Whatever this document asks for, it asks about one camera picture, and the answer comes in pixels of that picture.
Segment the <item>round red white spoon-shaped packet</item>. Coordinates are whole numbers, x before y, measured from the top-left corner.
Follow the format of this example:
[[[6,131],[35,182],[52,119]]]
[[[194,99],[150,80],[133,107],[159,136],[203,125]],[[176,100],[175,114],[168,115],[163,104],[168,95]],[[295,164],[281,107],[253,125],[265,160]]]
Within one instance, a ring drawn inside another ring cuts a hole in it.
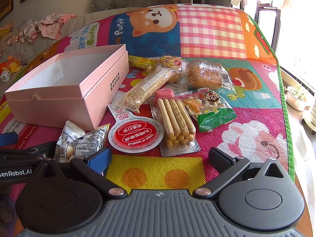
[[[144,153],[163,140],[164,129],[157,120],[135,116],[115,104],[109,104],[108,109],[116,121],[109,131],[108,141],[116,150],[128,154]]]

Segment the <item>green egg-biscuit snack bag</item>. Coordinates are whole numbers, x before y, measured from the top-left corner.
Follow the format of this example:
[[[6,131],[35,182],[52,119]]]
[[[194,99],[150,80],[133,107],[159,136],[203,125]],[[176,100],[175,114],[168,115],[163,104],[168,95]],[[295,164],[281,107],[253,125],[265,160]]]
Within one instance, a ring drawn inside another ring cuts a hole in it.
[[[199,88],[175,95],[198,124],[200,132],[211,132],[237,118],[229,103],[216,91]]]

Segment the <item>biscuit sticks clear tray pack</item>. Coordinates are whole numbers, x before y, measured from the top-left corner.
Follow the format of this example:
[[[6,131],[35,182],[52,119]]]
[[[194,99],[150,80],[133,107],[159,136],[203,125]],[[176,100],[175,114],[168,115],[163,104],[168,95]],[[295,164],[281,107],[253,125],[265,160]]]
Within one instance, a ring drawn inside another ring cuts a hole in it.
[[[179,156],[199,152],[196,128],[185,109],[180,96],[172,89],[160,89],[150,98],[150,108],[154,119],[164,129],[160,152],[163,157]]]

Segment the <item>sesame bar clear wrapper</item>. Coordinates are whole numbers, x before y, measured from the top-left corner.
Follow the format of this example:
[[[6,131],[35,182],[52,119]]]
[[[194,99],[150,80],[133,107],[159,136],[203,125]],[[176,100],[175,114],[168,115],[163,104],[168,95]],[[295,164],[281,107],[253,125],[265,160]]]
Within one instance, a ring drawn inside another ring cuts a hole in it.
[[[181,72],[182,66],[166,67],[159,65],[154,71],[149,73],[138,84],[119,98],[115,102],[115,105],[139,114],[139,109],[144,102],[154,95],[166,82]]]

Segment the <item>pink cardboard gift box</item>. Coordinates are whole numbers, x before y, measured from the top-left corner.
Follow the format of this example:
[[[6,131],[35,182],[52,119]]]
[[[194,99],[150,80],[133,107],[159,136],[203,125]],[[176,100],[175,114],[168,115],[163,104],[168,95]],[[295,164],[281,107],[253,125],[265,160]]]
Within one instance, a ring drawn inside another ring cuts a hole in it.
[[[92,131],[128,73],[123,44],[67,51],[24,75],[5,96],[18,122],[62,128],[69,120]]]

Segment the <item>brown cake clear wrapper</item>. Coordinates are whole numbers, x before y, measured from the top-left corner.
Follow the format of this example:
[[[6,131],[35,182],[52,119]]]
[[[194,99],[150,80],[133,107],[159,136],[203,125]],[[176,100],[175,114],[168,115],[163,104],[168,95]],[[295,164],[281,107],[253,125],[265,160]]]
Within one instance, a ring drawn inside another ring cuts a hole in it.
[[[232,80],[226,69],[216,62],[194,59],[183,69],[182,84],[194,89],[209,88],[213,90],[225,88],[235,91]]]

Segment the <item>yellow long snack packet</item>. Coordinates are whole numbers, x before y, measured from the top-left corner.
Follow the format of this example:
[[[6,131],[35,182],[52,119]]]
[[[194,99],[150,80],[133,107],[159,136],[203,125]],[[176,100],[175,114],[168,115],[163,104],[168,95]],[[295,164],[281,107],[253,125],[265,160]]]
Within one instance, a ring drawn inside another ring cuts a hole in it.
[[[145,70],[147,73],[151,73],[155,70],[158,65],[158,60],[139,57],[139,56],[128,56],[129,65]]]

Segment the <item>yellow bun red-label wrapper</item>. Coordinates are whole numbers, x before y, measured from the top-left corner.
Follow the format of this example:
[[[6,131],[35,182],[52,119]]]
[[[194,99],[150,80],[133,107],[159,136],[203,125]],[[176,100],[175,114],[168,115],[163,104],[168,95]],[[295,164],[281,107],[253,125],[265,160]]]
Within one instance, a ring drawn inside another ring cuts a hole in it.
[[[173,70],[173,74],[169,82],[177,85],[182,81],[183,69],[187,65],[186,60],[171,55],[165,55],[159,59],[159,63],[162,66]]]

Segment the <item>orange yellow plush toy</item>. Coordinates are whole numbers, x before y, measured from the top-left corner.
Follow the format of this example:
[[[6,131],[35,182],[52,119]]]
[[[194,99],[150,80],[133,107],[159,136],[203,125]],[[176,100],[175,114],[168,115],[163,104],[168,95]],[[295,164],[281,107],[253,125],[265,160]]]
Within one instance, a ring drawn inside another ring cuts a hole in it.
[[[22,69],[20,60],[8,56],[6,62],[1,63],[1,80],[2,82],[8,82],[12,74],[19,72]]]

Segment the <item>white ribbed plant stand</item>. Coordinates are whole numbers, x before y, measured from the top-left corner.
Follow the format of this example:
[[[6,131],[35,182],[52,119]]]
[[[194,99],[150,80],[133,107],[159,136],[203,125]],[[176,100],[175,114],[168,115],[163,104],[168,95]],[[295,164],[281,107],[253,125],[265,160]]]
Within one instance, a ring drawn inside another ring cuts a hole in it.
[[[312,131],[312,135],[316,133],[316,102],[309,108],[303,111],[302,123],[306,124]]]

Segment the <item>white flower pot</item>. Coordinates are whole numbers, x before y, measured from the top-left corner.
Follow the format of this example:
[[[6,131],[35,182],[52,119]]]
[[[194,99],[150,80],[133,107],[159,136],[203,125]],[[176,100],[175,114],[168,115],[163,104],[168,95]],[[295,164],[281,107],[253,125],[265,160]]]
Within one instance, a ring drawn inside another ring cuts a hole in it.
[[[305,88],[302,85],[287,86],[287,103],[297,111],[303,111],[308,106]]]

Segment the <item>pink baby clothes pile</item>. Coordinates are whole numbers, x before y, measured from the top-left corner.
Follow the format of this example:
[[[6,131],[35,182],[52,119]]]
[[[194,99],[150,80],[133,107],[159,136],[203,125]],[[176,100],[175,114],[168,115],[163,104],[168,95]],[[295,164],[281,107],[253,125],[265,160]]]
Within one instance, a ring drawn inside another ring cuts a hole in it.
[[[59,40],[62,33],[61,28],[70,19],[77,18],[75,14],[54,13],[45,16],[39,21],[32,21],[31,19],[25,21],[18,29],[18,35],[10,34],[7,40],[7,45],[13,45],[16,42],[34,43],[38,34],[40,33],[44,38],[52,40]]]

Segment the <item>colourful cartoon play mat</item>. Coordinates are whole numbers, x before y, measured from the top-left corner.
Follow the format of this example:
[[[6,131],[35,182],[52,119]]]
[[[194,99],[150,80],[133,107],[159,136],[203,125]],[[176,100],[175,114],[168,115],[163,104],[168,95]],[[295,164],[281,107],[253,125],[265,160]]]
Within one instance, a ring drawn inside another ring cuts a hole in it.
[[[33,53],[27,71],[67,50],[108,44],[126,45],[133,57],[180,57],[186,61],[185,71],[165,87],[175,94],[212,89],[237,116],[217,125],[220,108],[213,102],[211,129],[197,129],[198,152],[163,157],[157,147],[140,155],[113,150],[106,174],[109,180],[126,190],[193,191],[218,175],[208,162],[211,147],[252,162],[277,158],[289,175],[294,175],[280,67],[261,30],[245,12],[178,4],[80,16],[68,21],[58,42]]]

